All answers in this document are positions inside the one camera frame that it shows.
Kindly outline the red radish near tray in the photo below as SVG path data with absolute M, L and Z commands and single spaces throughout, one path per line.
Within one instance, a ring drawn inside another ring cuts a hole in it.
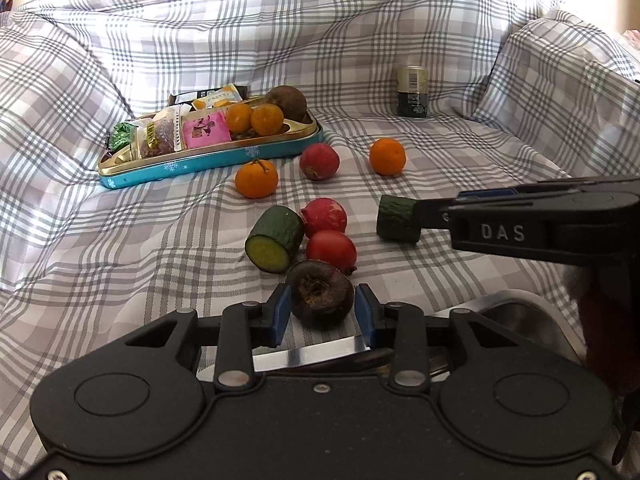
M 340 156 L 326 143 L 315 143 L 305 148 L 299 159 L 303 175 L 311 181 L 329 180 L 340 168 Z

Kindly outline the green wrapped candy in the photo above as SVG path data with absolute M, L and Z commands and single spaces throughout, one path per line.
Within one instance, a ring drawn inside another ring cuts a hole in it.
M 114 125 L 108 137 L 107 147 L 111 152 L 117 152 L 134 140 L 138 126 L 133 122 L 119 122 Z

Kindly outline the teal and gold tin tray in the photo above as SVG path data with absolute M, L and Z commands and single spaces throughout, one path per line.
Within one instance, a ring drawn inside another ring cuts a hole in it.
M 186 103 L 171 106 L 180 107 L 182 134 L 182 122 L 185 119 L 200 118 L 209 112 L 224 112 L 226 116 L 226 111 L 231 105 L 233 104 L 204 110 L 196 110 Z M 137 125 L 138 119 L 155 114 L 143 115 L 126 122 Z M 186 148 L 182 137 L 183 149 L 180 152 L 150 158 L 139 157 L 134 135 L 134 140 L 121 150 L 108 150 L 98 161 L 96 170 L 102 184 L 107 188 L 126 188 L 180 174 L 242 164 L 256 158 L 272 159 L 298 155 L 308 145 L 321 139 L 322 128 L 314 116 L 306 113 L 302 122 L 285 119 L 281 130 L 273 136 L 258 136 L 254 129 L 239 136 L 231 132 L 230 134 L 230 142 L 193 150 Z

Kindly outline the tangerine in tray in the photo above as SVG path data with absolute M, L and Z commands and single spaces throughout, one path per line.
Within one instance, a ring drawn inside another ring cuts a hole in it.
M 235 103 L 226 111 L 226 124 L 235 136 L 247 133 L 252 126 L 253 109 L 246 103 Z
M 277 105 L 266 103 L 253 108 L 250 125 L 258 136 L 273 136 L 283 124 L 284 114 Z

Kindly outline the pink snack packet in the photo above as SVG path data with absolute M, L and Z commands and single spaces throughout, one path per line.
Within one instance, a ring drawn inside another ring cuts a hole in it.
M 200 118 L 185 119 L 182 136 L 189 150 L 231 141 L 224 112 L 209 112 Z

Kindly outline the left tangerine in tray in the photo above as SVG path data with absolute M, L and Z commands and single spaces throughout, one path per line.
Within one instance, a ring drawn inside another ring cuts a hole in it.
M 247 133 L 252 126 L 253 109 L 246 103 L 235 103 L 226 111 L 226 124 L 235 136 Z

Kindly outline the orange tangerine with stem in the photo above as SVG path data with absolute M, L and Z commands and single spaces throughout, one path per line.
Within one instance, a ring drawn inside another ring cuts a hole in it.
M 265 198 L 278 187 L 279 175 L 272 162 L 255 159 L 243 165 L 235 175 L 236 190 L 246 198 Z

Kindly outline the orange tangerine on right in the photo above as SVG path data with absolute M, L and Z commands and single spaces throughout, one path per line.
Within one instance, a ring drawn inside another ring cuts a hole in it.
M 405 167 L 406 160 L 405 148 L 395 139 L 381 138 L 370 147 L 370 166 L 382 176 L 390 177 L 400 174 Z

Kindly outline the right tangerine in tray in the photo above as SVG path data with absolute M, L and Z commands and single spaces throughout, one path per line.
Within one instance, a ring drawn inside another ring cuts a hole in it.
M 250 125 L 258 136 L 273 136 L 283 124 L 284 114 L 277 105 L 266 103 L 253 108 Z

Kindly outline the silver metal bowl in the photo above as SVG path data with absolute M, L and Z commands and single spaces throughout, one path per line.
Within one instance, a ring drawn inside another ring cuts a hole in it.
M 582 364 L 585 345 L 560 310 L 541 296 L 519 289 L 472 299 L 433 312 L 427 321 L 446 321 L 451 312 L 466 309 L 489 318 L 538 346 Z M 361 335 L 334 339 L 321 344 L 253 356 L 257 373 L 280 375 L 379 374 L 390 371 L 390 349 L 372 350 Z

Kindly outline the dark purple passion fruit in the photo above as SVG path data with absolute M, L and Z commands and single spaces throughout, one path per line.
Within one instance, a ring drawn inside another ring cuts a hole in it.
M 335 266 L 320 260 L 295 263 L 285 284 L 291 289 L 291 313 L 303 326 L 330 330 L 352 310 L 354 285 Z

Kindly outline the grey plaid sofa cover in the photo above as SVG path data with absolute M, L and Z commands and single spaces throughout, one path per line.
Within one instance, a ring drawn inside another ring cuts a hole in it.
M 397 113 L 397 72 L 427 70 L 427 116 Z M 1 467 L 43 456 L 28 401 L 56 368 L 180 307 L 218 314 L 277 278 L 246 258 L 268 207 L 220 168 L 133 188 L 96 173 L 111 128 L 171 93 L 235 82 L 299 88 L 340 155 L 312 183 L 277 161 L 274 201 L 327 195 L 348 213 L 356 279 L 445 309 L 530 290 L 576 323 L 555 264 L 413 246 L 375 233 L 378 200 L 634 174 L 639 59 L 558 0 L 36 0 L 1 20 Z M 385 177 L 371 145 L 406 164 Z

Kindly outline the yellow white snack packet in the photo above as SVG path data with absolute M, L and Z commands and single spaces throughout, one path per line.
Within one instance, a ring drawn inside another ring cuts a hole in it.
M 223 107 L 242 101 L 243 97 L 238 88 L 234 84 L 226 84 L 219 89 L 196 92 L 196 98 L 192 101 L 192 106 L 196 110 L 204 110 L 204 108 Z

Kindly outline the cucumber piece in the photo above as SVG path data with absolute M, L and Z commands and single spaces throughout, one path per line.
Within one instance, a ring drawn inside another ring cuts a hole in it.
M 417 200 L 393 195 L 382 195 L 378 203 L 376 234 L 389 242 L 416 244 L 421 228 L 413 223 L 413 207 Z
M 273 205 L 262 213 L 245 241 L 245 252 L 259 270 L 288 270 L 304 238 L 303 220 L 292 209 Z

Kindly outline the brown snack in clear wrapper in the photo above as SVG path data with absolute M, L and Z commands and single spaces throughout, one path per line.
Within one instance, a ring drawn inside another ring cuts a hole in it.
M 140 158 L 178 153 L 183 149 L 180 107 L 168 106 L 137 120 L 136 142 Z

